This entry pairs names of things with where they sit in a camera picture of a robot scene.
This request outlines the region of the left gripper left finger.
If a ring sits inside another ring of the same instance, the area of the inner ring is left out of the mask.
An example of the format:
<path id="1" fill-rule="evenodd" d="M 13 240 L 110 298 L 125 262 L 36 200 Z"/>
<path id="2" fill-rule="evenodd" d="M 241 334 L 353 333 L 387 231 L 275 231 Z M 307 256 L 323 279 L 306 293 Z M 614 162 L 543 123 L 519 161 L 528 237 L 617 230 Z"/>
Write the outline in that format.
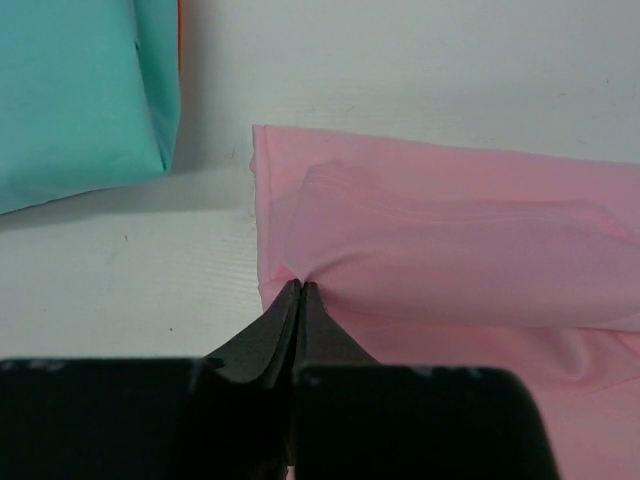
<path id="1" fill-rule="evenodd" d="M 283 479 L 300 284 L 203 357 L 5 358 L 5 479 Z"/>

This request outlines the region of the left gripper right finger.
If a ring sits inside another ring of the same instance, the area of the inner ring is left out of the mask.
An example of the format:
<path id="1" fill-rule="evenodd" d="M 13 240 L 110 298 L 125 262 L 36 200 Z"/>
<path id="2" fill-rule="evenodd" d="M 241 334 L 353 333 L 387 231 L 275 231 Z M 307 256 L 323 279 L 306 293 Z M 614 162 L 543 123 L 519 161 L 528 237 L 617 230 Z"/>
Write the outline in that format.
<path id="1" fill-rule="evenodd" d="M 303 287 L 294 367 L 299 479 L 555 479 L 537 406 L 512 373 L 383 365 Z"/>

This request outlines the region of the pink t shirt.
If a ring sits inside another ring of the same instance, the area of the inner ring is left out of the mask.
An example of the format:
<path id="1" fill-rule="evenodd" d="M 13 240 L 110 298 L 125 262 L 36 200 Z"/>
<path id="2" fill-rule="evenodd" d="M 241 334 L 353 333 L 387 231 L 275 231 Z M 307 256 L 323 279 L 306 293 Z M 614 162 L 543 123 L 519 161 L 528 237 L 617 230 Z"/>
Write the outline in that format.
<path id="1" fill-rule="evenodd" d="M 316 283 L 377 360 L 508 369 L 565 479 L 639 475 L 639 168 L 253 130 L 264 305 Z"/>

